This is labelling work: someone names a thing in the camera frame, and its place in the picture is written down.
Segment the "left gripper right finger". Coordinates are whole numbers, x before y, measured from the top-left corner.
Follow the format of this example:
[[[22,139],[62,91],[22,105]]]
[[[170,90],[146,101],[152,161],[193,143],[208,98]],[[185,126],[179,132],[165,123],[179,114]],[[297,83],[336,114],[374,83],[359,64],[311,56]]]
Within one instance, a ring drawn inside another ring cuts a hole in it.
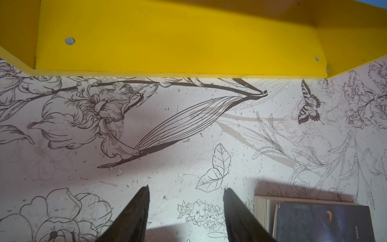
[[[231,189],[224,190],[224,216],[230,242],[273,242],[250,210]]]

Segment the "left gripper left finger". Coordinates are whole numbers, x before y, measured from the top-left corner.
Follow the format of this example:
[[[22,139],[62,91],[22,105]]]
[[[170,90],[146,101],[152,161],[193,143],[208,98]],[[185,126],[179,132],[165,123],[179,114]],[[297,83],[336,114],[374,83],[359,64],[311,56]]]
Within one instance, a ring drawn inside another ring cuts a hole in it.
[[[141,187],[98,242],[143,242],[149,213],[149,187]]]

